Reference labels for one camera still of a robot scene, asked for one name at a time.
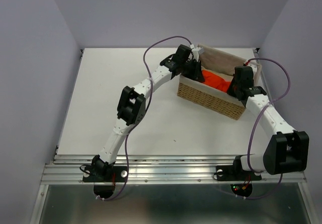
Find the orange t shirt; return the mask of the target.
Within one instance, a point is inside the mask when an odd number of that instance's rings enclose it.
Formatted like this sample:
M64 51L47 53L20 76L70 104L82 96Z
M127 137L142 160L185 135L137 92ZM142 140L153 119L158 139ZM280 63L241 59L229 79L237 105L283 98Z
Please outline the orange t shirt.
M207 71L205 69L202 70L202 75L204 77L203 84L205 84L211 88L214 88L219 91L227 93L229 86L231 84L231 81L227 81L224 78L222 78L210 71Z

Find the wicker basket with liner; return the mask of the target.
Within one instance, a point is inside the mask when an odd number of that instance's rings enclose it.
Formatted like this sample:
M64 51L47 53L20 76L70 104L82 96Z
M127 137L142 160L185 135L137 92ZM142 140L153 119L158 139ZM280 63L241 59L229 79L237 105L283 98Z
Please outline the wicker basket with liner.
M227 82L231 82L236 66L254 57L252 48L213 48L204 44L198 44L198 47L203 48L199 56L201 68ZM227 93L182 76L177 95L234 120L238 120L246 110L239 100Z

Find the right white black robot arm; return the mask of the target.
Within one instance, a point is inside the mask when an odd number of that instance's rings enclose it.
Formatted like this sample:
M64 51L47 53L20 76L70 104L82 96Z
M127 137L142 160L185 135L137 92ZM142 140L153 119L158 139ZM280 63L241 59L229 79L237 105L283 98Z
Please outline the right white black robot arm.
M263 128L269 142L262 154L247 153L236 157L231 167L233 176L242 179L250 171L270 175L304 171L308 157L308 134L295 130L277 112L265 90L254 85L254 73L250 66L237 66L234 70L227 93L256 116L255 125Z

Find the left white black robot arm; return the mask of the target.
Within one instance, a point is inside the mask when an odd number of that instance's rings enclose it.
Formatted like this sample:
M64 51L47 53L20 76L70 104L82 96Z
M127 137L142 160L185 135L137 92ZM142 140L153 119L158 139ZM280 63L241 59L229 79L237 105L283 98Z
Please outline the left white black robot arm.
M147 100L163 84L174 77L182 75L197 82L204 82L201 70L200 55L202 47L180 45L176 52L163 59L149 77L133 87L122 90L117 106L117 120L106 144L93 157L92 173L100 180L106 181L113 175L113 166L117 154L130 131L137 126L147 112Z

